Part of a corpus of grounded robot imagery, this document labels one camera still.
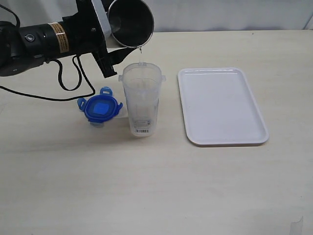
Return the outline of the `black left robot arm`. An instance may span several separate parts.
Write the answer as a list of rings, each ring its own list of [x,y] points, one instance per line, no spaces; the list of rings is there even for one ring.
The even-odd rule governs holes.
[[[0,23],[0,75],[13,76],[43,63],[91,53],[105,78],[116,75],[134,48],[108,52],[105,29],[109,22],[100,0],[76,1],[77,13],[55,23],[21,27],[20,22]]]

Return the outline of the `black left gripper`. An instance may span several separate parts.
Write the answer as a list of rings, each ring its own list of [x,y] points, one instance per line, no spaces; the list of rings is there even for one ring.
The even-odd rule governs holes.
[[[90,0],[77,0],[77,13],[63,17],[69,41],[69,55],[91,53],[105,78],[116,75],[113,66],[120,64],[134,48],[108,53],[106,39],[100,31]]]

